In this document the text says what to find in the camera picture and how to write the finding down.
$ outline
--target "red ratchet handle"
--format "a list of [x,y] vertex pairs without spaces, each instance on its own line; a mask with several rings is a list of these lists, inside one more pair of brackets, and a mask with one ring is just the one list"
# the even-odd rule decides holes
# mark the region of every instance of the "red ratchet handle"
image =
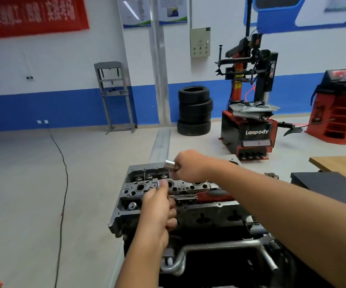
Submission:
[[228,192],[224,190],[210,190],[197,193],[198,202],[224,202],[234,201],[235,199]]

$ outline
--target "hand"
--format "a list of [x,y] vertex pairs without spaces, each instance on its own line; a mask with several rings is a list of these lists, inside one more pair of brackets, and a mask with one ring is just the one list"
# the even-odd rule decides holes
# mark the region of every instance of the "hand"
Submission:
[[174,159],[180,169],[170,172],[169,177],[189,183],[204,183],[210,180],[209,170],[215,160],[217,159],[202,155],[193,149],[180,152]]
[[168,198],[168,182],[160,181],[158,190],[151,189],[142,198],[136,237],[145,244],[158,244],[161,252],[167,247],[169,231],[177,226],[175,201]]

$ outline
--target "stacked tires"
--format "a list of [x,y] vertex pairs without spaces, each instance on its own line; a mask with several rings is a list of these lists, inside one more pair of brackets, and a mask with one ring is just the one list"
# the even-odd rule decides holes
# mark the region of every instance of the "stacked tires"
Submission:
[[179,121],[177,131],[182,135],[204,135],[210,131],[213,100],[203,86],[186,87],[178,91]]

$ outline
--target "red banner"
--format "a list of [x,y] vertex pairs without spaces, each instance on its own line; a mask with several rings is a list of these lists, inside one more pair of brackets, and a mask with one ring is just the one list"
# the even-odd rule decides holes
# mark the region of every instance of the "red banner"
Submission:
[[0,0],[0,38],[83,29],[84,0]]

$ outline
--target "electrical panel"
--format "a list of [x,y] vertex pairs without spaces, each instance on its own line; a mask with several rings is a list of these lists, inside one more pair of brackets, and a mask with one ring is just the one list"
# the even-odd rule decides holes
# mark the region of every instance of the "electrical panel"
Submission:
[[190,29],[190,57],[210,56],[210,27]]

